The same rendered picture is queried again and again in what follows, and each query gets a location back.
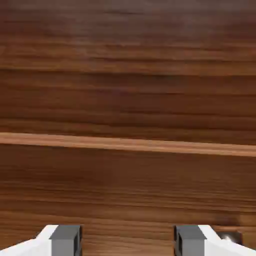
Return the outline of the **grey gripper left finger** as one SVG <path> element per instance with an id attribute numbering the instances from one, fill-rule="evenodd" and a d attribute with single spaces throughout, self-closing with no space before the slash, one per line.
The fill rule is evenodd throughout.
<path id="1" fill-rule="evenodd" d="M 32 239 L 0 250 L 0 256 L 82 256 L 81 225 L 49 224 Z"/>

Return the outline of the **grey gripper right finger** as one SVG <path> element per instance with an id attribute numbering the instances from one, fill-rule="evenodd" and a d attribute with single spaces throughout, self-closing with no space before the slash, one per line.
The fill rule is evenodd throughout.
<path id="1" fill-rule="evenodd" d="M 210 225 L 175 225 L 174 256 L 256 256 L 256 249 L 221 239 Z"/>

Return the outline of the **dark wood cabinet door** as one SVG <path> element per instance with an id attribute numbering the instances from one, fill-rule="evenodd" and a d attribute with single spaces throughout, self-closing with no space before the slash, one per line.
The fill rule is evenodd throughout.
<path id="1" fill-rule="evenodd" d="M 83 256 L 173 256 L 173 226 L 256 249 L 256 157 L 0 145 L 0 250 L 82 225 Z"/>

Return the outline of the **dark wood cabinet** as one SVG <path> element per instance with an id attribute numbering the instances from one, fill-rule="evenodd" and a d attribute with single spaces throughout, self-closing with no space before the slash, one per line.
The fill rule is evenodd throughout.
<path id="1" fill-rule="evenodd" d="M 0 145 L 256 158 L 256 0 L 0 0 Z"/>

